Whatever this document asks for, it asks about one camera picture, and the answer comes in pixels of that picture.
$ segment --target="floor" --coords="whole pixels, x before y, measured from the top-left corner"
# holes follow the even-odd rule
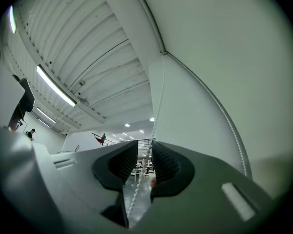
[[[142,218],[147,209],[151,206],[151,186],[150,182],[155,176],[149,174],[149,177],[144,177],[141,181],[139,187],[139,192],[137,194],[137,200],[131,212],[131,215],[128,217],[129,228],[135,226],[135,224]],[[130,176],[127,180],[124,188],[123,195],[125,200],[126,211],[129,210],[130,204],[133,199],[133,195],[136,192],[138,181],[135,181],[134,176]]]

